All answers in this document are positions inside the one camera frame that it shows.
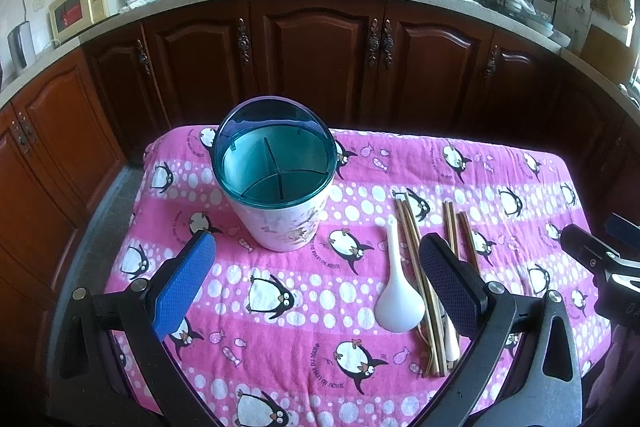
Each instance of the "penguin print tablecloth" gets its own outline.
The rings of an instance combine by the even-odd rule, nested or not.
[[[524,295],[561,292],[584,371],[609,347],[591,277],[559,246],[562,227],[588,226],[557,156],[336,130],[338,170],[318,233],[306,247],[274,253],[256,244],[217,186],[213,136],[213,128],[182,127],[147,148],[106,291],[151,277],[197,230],[214,234],[215,264],[165,343],[224,425],[405,426],[443,384],[421,378],[417,333],[388,333],[373,314],[388,277],[383,225],[397,190],[408,191],[422,233],[444,233],[444,199],[466,210],[485,281]],[[116,339],[140,403],[158,410],[126,337]],[[517,342],[509,339],[478,409],[495,400]]]

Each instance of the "white ladle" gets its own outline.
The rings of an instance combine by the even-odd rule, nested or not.
[[[386,222],[386,243],[391,273],[382,295],[376,302],[374,315],[378,324],[385,330],[403,333],[414,329],[424,317],[424,301],[402,272],[398,220],[394,216],[389,216]]]

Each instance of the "metal screw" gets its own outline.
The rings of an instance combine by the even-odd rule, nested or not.
[[[74,301],[81,301],[84,299],[86,295],[86,290],[84,288],[76,288],[71,296],[74,298]]]
[[[551,290],[547,295],[553,302],[562,302],[562,296],[556,290]]]
[[[501,283],[497,282],[497,281],[491,281],[489,283],[489,291],[491,293],[495,293],[495,294],[500,295],[500,294],[504,293],[504,286]]]
[[[131,289],[134,292],[142,292],[146,288],[146,279],[136,279],[131,283]]]

